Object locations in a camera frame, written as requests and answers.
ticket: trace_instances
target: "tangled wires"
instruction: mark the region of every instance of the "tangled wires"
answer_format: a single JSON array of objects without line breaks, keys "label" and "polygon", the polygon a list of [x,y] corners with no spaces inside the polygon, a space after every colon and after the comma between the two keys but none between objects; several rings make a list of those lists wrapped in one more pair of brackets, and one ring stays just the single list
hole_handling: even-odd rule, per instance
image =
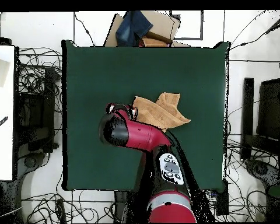
[{"label": "tangled wires", "polygon": [[[234,112],[240,110],[242,107],[236,109],[235,111],[231,112],[228,117],[233,114]],[[246,197],[243,196],[242,189],[238,185],[238,181],[240,180],[240,174],[239,174],[239,169],[242,170],[243,173],[247,173],[246,171],[246,165],[245,161],[240,160],[239,155],[240,151],[239,149],[242,148],[240,142],[237,142],[233,139],[230,138],[230,136],[241,136],[241,134],[231,134],[231,124],[229,120],[227,119],[228,123],[228,133],[227,133],[227,149],[229,151],[227,161],[226,161],[226,166],[224,168],[224,176],[223,179],[226,179],[229,182],[229,185],[235,185],[240,196],[239,197],[232,197],[229,194],[229,206],[236,208],[234,210],[229,211],[228,216],[216,216],[216,221],[217,222],[237,222],[237,219],[239,219],[241,216],[243,217],[240,221],[241,222],[247,222],[249,219],[253,222],[258,222],[261,221],[260,215],[262,215],[262,218],[265,216],[266,212],[266,206],[263,206],[261,204],[254,205],[250,200],[249,197],[253,193],[262,193],[265,195],[264,192],[260,190],[254,190],[251,191],[250,193],[247,194]],[[252,148],[253,154],[250,159],[266,159],[266,162],[271,163],[274,162],[275,166],[278,166],[278,159],[271,153],[266,152],[264,150]],[[235,172],[237,174],[237,179],[233,179],[231,176],[231,171]],[[210,203],[211,209],[215,209],[216,203]]]},{"label": "tangled wires", "polygon": [[[19,92],[25,92],[29,94],[43,94],[44,85],[47,83],[45,80],[45,69],[54,68],[57,73],[56,81],[61,79],[61,54],[57,51],[51,50],[43,52],[41,54],[36,54],[35,49],[37,48],[24,48],[20,49],[19,57],[24,60],[28,58],[26,63],[20,63],[19,66]],[[33,51],[33,54],[24,53],[27,51]],[[55,62],[43,62],[40,64],[40,57],[57,56],[58,60]],[[60,87],[56,84],[54,95],[58,96],[60,94]]]},{"label": "tangled wires", "polygon": [[[79,207],[77,207],[72,201],[65,200],[57,190],[57,187],[61,181],[63,173],[61,173],[60,179],[56,185],[56,193],[48,193],[43,195],[38,195],[30,198],[26,198],[22,201],[40,201],[38,205],[32,210],[32,213],[29,214],[29,216],[26,219],[26,222],[28,224],[60,224],[60,223],[69,223],[73,221],[77,216],[82,217],[83,221],[85,223],[99,223],[101,219],[108,216],[109,218],[113,220],[117,220],[114,217],[113,214],[113,206],[115,205],[115,202],[111,203],[110,207],[104,207],[104,215],[99,217],[99,213],[93,209],[93,208],[83,208],[81,206],[81,195],[84,191],[81,191],[79,195]],[[49,196],[49,198],[42,198],[41,200],[35,199],[36,197],[46,197]],[[61,201],[65,206],[70,206],[71,210],[66,212],[65,207],[60,207],[60,204],[58,201]],[[91,218],[87,218],[84,213],[86,211],[90,211],[92,213]],[[41,219],[32,221],[32,217],[34,215],[38,215],[37,217]]]}]

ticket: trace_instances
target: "control buttons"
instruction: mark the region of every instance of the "control buttons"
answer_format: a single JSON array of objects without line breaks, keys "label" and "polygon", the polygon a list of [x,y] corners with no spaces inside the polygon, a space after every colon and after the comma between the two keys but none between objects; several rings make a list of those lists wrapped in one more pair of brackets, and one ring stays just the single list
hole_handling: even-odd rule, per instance
[{"label": "control buttons", "polygon": [[180,172],[180,168],[178,167],[178,165],[175,165],[174,163],[166,163],[165,165],[165,169],[168,171],[168,172],[173,172],[173,173],[179,173]]}]

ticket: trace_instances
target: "black border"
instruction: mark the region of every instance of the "black border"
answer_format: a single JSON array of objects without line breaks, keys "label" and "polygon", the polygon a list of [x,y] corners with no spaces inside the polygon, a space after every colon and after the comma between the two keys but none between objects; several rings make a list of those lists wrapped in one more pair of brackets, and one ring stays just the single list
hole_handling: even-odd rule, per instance
[{"label": "black border", "polygon": [[62,48],[62,76],[61,76],[61,92],[62,92],[62,156],[63,156],[63,180],[61,188],[64,191],[67,189],[68,183],[68,112],[67,112],[67,41],[61,41]]},{"label": "black border", "polygon": [[116,13],[116,14],[113,16],[113,19],[112,19],[112,22],[111,22],[109,31],[108,31],[108,33],[107,33],[107,36],[106,36],[105,41],[104,41],[104,44],[103,44],[103,47],[106,45],[107,39],[108,39],[108,37],[109,37],[109,35],[110,35],[110,31],[111,31],[111,29],[112,29],[113,23],[114,23],[115,18],[116,18],[117,15],[118,15],[118,14]]},{"label": "black border", "polygon": [[0,46],[13,46],[14,47],[14,67],[13,67],[13,138],[12,138],[12,181],[18,178],[18,98],[19,98],[19,47],[12,45],[12,40],[9,38],[0,37]]},{"label": "black border", "polygon": [[229,95],[229,51],[231,48],[231,42],[226,41],[228,43],[226,53],[225,53],[225,80],[226,80],[226,88],[225,88],[225,117],[224,117],[224,129],[223,129],[223,155],[224,155],[224,178],[226,178],[226,172],[227,172],[227,139],[228,139],[228,95]]}]

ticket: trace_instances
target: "tan cloth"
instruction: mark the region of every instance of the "tan cloth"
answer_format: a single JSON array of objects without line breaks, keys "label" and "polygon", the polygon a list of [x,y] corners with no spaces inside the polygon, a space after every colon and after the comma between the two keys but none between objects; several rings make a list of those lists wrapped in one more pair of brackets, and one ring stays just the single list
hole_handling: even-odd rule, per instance
[{"label": "tan cloth", "polygon": [[156,103],[136,96],[133,106],[138,109],[137,121],[159,127],[164,132],[169,128],[189,123],[177,109],[180,94],[162,93]]},{"label": "tan cloth", "polygon": [[167,44],[160,40],[155,40],[154,38],[142,38],[145,47],[166,47]]}]

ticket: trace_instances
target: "green tabletop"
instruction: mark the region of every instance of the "green tabletop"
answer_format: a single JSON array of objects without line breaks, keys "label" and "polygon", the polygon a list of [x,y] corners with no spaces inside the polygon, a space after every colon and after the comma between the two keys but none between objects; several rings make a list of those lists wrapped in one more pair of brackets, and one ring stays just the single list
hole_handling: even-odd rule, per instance
[{"label": "green tabletop", "polygon": [[141,152],[102,144],[99,122],[109,102],[131,104],[135,96],[155,102],[163,92],[180,93],[178,109],[191,120],[171,131],[198,185],[222,188],[228,43],[216,48],[65,44],[68,190],[133,189]]}]

